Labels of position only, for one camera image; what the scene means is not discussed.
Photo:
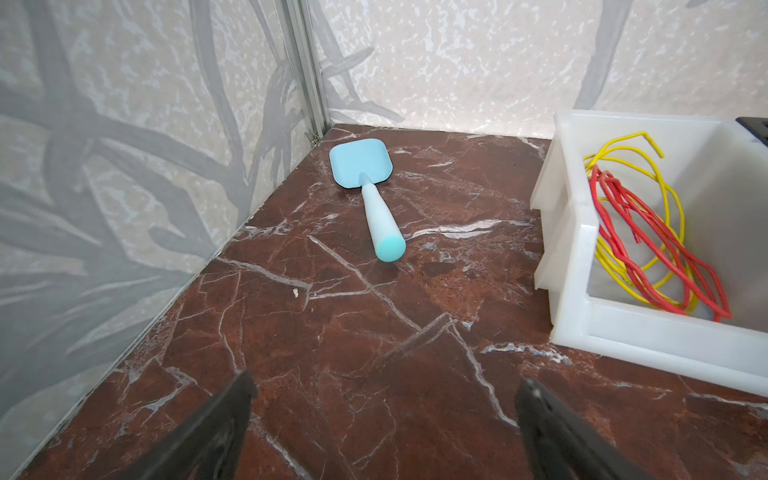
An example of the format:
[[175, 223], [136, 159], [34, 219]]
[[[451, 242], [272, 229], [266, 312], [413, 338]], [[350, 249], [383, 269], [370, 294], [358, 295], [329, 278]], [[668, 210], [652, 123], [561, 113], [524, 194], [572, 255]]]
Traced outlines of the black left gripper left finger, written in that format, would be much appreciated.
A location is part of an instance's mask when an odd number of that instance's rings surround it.
[[257, 387], [246, 371], [188, 417], [120, 479], [232, 479], [235, 476]]

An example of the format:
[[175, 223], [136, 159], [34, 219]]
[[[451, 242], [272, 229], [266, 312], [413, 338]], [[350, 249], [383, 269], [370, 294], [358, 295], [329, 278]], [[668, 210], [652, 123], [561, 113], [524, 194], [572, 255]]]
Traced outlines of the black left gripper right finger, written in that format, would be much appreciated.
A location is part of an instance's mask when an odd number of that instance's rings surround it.
[[588, 422], [532, 377], [516, 392], [518, 425], [536, 479], [648, 479]]

